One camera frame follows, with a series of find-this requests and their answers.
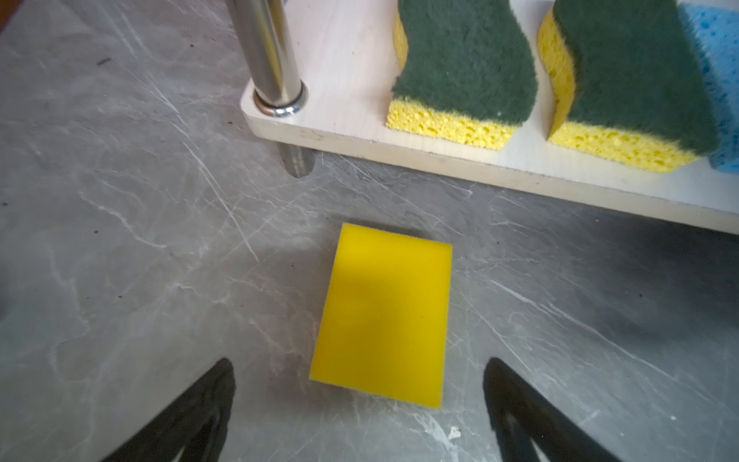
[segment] green and yellow sponge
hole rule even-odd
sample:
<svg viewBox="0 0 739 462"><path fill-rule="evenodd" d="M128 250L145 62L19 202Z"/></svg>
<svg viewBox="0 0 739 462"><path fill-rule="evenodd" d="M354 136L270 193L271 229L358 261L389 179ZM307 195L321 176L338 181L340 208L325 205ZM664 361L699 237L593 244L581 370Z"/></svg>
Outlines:
<svg viewBox="0 0 739 462"><path fill-rule="evenodd" d="M674 0L556 0L539 54L556 98L550 142L660 173L717 147Z"/></svg>
<svg viewBox="0 0 739 462"><path fill-rule="evenodd" d="M391 129L501 149L531 114L534 57L508 0L398 0Z"/></svg>

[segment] metal pole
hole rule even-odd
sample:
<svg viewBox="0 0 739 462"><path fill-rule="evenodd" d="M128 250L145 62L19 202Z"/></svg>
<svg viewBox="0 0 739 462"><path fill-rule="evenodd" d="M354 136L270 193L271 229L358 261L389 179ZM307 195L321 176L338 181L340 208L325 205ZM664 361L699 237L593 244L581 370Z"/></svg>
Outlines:
<svg viewBox="0 0 739 462"><path fill-rule="evenodd" d="M308 99L300 80L282 0L225 0L254 80L254 104L263 114L285 117ZM303 177L313 169L313 150L277 143L287 173Z"/></svg>

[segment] marble countertop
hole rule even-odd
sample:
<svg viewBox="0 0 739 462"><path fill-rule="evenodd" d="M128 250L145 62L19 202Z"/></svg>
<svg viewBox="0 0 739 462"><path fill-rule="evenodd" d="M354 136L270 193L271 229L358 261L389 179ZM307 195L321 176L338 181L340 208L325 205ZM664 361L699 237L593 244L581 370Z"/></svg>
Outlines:
<svg viewBox="0 0 739 462"><path fill-rule="evenodd" d="M248 75L219 0L0 35L0 461L98 461L223 356L222 461L498 461L492 356L624 462L736 459L739 238L333 154L296 180ZM453 244L441 411L308 381L343 222Z"/></svg>

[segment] yellow sponge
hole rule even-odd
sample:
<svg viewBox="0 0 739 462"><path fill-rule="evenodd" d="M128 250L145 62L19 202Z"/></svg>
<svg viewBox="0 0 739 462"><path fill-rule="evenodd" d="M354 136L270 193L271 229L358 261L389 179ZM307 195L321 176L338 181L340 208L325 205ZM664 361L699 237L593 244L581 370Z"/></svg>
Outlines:
<svg viewBox="0 0 739 462"><path fill-rule="evenodd" d="M534 105L533 57L508 0L459 2L398 2L393 41L403 72L387 126L501 149Z"/></svg>
<svg viewBox="0 0 739 462"><path fill-rule="evenodd" d="M585 40L595 41L594 38L585 38ZM608 43L608 39L599 38L598 44L601 43ZM555 18L554 10L547 14L539 30L538 45L539 54L541 55L545 68L549 72L556 98L556 111L549 136L550 142L560 146L578 149L609 160L615 160L628 166L661 173L672 171L699 158L696 150L687 149L681 145L679 139L669 140L645 130L629 130L615 126L602 126L582 120L587 119L587 117L581 117L581 120L572 120L571 110L576 99L588 98L594 92L591 91L590 94L583 95L578 88L576 60L573 58L571 49L565 43L565 37ZM642 46L650 47L652 45L647 42L642 44ZM621 69L620 72L622 72L620 75L631 73L629 69ZM623 92L628 93L628 88L619 91L622 91L623 96ZM638 100L640 94L638 94L638 90L634 90L634 92L631 95L625 95L623 97ZM662 92L668 93L669 90L663 89ZM595 105L591 104L591 107L588 108L590 110L588 114L592 115L597 111L604 114L609 110L617 113L619 111L621 113L628 111L628 108L625 111L622 109L624 105L616 107L618 103L620 101L613 103L613 99L611 98L597 107L595 111L592 110L592 107ZM640 110L641 108L633 107L632 114ZM661 123L658 117L653 118L655 121L654 125Z"/></svg>
<svg viewBox="0 0 739 462"><path fill-rule="evenodd" d="M344 224L310 378L441 407L452 247Z"/></svg>

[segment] white shelf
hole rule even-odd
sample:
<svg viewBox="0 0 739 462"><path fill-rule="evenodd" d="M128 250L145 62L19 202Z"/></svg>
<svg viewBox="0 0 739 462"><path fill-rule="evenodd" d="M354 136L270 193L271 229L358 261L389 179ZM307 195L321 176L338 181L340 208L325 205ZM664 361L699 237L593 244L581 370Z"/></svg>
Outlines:
<svg viewBox="0 0 739 462"><path fill-rule="evenodd" d="M739 176L703 159L660 175L547 143L554 97L536 54L549 1L512 0L535 52L539 92L531 118L502 151L475 148L385 127L400 72L392 45L396 0L293 0L286 5L298 68L310 97L297 115L275 119L252 101L241 107L255 135L268 140L558 197L739 234ZM733 0L718 6L736 8Z"/></svg>

